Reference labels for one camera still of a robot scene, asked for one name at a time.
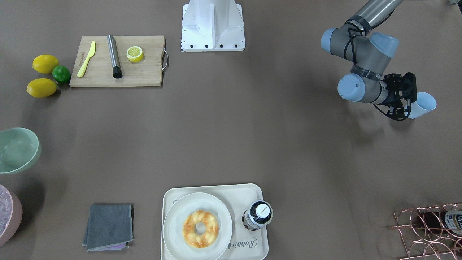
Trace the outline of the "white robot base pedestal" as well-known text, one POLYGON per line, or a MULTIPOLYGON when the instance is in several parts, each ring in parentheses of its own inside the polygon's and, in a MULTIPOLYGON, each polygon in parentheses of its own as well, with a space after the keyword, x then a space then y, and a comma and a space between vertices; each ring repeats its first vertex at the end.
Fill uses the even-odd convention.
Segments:
POLYGON ((243 9, 234 0, 190 0, 182 10, 181 51, 245 49, 243 9))

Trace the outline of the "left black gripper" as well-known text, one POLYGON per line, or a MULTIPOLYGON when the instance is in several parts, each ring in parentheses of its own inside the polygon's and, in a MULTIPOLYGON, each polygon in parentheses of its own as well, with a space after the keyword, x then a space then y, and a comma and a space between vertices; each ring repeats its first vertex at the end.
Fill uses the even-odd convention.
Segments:
POLYGON ((388 90, 388 97, 383 102, 383 105, 388 107, 386 116, 392 120, 406 120, 410 117, 412 103, 417 101, 415 74, 388 74, 383 82, 388 90))

